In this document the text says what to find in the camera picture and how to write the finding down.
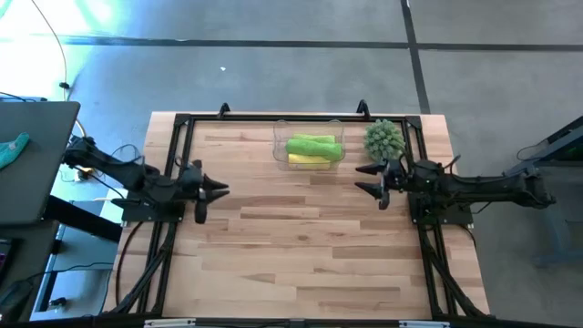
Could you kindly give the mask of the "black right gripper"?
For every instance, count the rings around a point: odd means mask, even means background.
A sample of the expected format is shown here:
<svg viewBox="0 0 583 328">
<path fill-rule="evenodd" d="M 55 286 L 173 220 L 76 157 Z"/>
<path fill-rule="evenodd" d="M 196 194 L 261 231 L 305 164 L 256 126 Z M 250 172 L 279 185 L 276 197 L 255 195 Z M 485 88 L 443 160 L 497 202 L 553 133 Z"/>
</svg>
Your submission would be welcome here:
<svg viewBox="0 0 583 328">
<path fill-rule="evenodd" d="M 382 174 L 382 182 L 368 183 L 355 182 L 354 185 L 379 200 L 378 208 L 386 210 L 390 204 L 390 190 L 399 192 L 426 193 L 428 184 L 426 178 L 421 177 L 423 169 L 428 168 L 429 161 L 420 159 L 406 170 L 398 159 L 388 159 L 356 168 L 358 172 L 377 175 Z"/>
</svg>

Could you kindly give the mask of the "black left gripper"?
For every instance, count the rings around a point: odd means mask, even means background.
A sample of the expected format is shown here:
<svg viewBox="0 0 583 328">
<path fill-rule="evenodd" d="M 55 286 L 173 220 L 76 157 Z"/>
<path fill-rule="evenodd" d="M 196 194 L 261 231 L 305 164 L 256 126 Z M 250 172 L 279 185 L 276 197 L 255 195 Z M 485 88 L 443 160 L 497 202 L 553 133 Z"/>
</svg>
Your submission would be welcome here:
<svg viewBox="0 0 583 328">
<path fill-rule="evenodd" d="M 195 202 L 194 218 L 198 224 L 204 224 L 208 216 L 208 204 L 230 192 L 229 185 L 211 179 L 202 173 L 202 161 L 195 159 L 183 170 L 179 177 L 182 196 Z"/>
</svg>

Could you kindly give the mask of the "bright green microfiber towel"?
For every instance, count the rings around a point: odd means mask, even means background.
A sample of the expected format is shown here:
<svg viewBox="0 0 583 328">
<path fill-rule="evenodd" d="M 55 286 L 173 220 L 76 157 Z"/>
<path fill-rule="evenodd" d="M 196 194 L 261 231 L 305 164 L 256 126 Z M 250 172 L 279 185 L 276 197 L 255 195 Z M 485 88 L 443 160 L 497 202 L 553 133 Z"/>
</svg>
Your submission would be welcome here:
<svg viewBox="0 0 583 328">
<path fill-rule="evenodd" d="M 288 153 L 303 156 L 319 156 L 336 161 L 343 158 L 343 146 L 339 143 L 321 143 L 307 139 L 292 138 L 286 142 Z"/>
</svg>

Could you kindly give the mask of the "yellow microfiber towel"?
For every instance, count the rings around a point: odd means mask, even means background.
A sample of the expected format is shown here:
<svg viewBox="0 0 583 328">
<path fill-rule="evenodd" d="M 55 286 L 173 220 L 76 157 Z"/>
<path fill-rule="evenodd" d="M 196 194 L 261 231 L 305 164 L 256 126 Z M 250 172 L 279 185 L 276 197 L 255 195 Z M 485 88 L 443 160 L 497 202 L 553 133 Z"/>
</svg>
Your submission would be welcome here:
<svg viewBox="0 0 583 328">
<path fill-rule="evenodd" d="M 300 155 L 300 154 L 288 154 L 288 165 L 291 169 L 329 169 L 332 163 L 320 156 L 310 156 L 310 155 Z"/>
</svg>

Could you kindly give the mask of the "lime yellow-green microfiber towel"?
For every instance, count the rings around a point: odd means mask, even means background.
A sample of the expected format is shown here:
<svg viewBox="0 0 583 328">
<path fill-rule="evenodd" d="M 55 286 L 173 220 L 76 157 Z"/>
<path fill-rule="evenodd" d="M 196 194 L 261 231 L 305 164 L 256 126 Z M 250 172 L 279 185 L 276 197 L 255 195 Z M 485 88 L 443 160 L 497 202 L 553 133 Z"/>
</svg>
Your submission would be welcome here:
<svg viewBox="0 0 583 328">
<path fill-rule="evenodd" d="M 336 142 L 336 138 L 334 135 L 312 135 L 312 134 L 296 133 L 296 134 L 293 134 L 292 137 L 294 139 L 308 140 L 308 141 L 313 141 L 313 142 L 318 142 L 318 143 L 326 143 L 326 144 L 331 144 L 331 143 Z"/>
</svg>

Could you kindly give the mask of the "clear plastic basket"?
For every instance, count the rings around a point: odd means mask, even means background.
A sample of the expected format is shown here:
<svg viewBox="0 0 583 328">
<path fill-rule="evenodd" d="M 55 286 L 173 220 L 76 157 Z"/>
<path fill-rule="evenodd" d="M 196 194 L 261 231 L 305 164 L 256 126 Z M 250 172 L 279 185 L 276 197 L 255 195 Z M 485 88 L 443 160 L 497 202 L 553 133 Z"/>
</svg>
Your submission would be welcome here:
<svg viewBox="0 0 583 328">
<path fill-rule="evenodd" d="M 279 120 L 273 125 L 273 147 L 272 156 L 278 162 L 281 169 L 291 169 L 288 165 L 288 152 L 285 149 L 286 142 L 292 139 L 292 135 L 296 133 L 312 134 L 312 135 L 334 135 L 335 143 L 343 146 L 343 158 L 336 161 L 331 161 L 329 169 L 335 169 L 338 164 L 344 159 L 344 126 L 339 120 L 328 120 L 320 122 L 293 122 L 286 120 Z"/>
</svg>

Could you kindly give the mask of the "artificial plant in grey pot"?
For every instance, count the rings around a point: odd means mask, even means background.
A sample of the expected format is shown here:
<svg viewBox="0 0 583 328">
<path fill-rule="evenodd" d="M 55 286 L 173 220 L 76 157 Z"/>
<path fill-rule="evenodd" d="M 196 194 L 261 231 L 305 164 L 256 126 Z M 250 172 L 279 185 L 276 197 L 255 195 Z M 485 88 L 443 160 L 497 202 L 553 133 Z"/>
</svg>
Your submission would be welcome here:
<svg viewBox="0 0 583 328">
<path fill-rule="evenodd" d="M 390 120 L 377 119 L 365 130 L 363 146 L 373 161 L 398 159 L 404 149 L 402 131 Z"/>
</svg>

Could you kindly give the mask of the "dark grey desk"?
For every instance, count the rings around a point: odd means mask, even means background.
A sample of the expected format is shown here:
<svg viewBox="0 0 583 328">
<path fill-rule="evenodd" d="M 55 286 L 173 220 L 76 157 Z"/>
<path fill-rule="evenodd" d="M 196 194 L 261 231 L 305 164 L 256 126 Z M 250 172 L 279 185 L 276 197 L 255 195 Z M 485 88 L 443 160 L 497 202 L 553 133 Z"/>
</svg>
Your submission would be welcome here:
<svg viewBox="0 0 583 328">
<path fill-rule="evenodd" d="M 29 136 L 16 160 L 0 169 L 0 226 L 42 220 L 79 110 L 76 101 L 0 103 L 0 143 Z"/>
</svg>

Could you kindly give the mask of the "blue-grey metal cart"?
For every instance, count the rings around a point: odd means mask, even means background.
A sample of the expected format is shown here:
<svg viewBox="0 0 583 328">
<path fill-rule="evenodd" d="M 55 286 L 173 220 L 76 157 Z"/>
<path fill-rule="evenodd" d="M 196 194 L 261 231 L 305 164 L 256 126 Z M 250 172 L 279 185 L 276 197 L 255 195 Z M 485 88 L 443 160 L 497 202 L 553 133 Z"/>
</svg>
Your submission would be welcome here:
<svg viewBox="0 0 583 328">
<path fill-rule="evenodd" d="M 537 267 L 583 262 L 583 116 L 523 148 L 507 175 L 537 169 L 557 202 L 542 211 L 551 250 L 533 258 Z"/>
</svg>

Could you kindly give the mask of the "teal cloth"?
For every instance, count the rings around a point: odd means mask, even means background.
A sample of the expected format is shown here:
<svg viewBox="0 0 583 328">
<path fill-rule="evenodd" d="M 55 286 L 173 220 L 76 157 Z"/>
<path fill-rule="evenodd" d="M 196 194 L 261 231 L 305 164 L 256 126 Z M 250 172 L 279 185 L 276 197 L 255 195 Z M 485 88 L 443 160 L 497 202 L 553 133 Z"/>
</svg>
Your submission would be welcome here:
<svg viewBox="0 0 583 328">
<path fill-rule="evenodd" d="M 0 142 L 0 169 L 12 164 L 20 156 L 29 139 L 29 134 L 23 132 L 14 140 Z"/>
</svg>

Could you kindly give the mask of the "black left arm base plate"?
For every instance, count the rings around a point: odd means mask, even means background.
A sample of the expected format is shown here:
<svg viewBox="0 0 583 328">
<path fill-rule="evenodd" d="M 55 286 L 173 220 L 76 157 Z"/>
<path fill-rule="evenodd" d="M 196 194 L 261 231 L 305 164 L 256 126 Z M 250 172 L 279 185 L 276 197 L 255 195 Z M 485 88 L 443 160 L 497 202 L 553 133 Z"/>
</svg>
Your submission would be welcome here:
<svg viewBox="0 0 583 328">
<path fill-rule="evenodd" d="M 122 220 L 127 222 L 178 222 L 184 216 L 185 204 L 181 202 L 154 203 L 141 199 L 113 199 L 123 210 Z"/>
</svg>

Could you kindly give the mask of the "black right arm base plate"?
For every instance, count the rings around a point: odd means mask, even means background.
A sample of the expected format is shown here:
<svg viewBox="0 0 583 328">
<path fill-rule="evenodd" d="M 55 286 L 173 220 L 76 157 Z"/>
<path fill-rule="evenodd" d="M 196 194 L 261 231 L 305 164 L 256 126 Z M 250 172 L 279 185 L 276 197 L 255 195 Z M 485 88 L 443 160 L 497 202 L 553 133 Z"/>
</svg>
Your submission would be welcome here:
<svg viewBox="0 0 583 328">
<path fill-rule="evenodd" d="M 407 199 L 413 224 L 471 225 L 474 223 L 473 215 L 466 205 L 422 193 L 409 193 Z"/>
</svg>

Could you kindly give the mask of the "black aluminium table frame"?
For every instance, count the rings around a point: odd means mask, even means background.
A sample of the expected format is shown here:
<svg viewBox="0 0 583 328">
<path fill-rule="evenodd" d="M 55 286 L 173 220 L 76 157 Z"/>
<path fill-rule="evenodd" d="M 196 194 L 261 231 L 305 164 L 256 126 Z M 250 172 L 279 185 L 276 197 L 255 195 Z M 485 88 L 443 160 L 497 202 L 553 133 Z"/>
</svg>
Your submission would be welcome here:
<svg viewBox="0 0 583 328">
<path fill-rule="evenodd" d="M 427 319 L 461 306 L 423 258 L 408 199 L 387 210 L 359 190 L 364 114 L 155 112 L 147 162 L 200 159 L 230 194 L 199 225 L 188 205 L 174 249 L 137 311 L 167 317 Z M 339 134 L 344 159 L 296 170 L 273 156 L 294 133 Z"/>
</svg>

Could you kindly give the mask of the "silver frame bracket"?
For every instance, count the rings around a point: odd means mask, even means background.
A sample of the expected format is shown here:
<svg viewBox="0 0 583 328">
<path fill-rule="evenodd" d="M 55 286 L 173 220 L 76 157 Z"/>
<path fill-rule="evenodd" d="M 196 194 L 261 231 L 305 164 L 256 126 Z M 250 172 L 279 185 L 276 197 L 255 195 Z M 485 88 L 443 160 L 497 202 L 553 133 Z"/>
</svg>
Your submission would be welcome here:
<svg viewBox="0 0 583 328">
<path fill-rule="evenodd" d="M 143 328 L 193 328 L 196 326 L 196 320 L 191 318 L 172 318 L 172 319 L 155 319 L 146 320 Z"/>
<path fill-rule="evenodd" d="M 449 322 L 402 320 L 398 322 L 399 328 L 451 328 Z"/>
</svg>

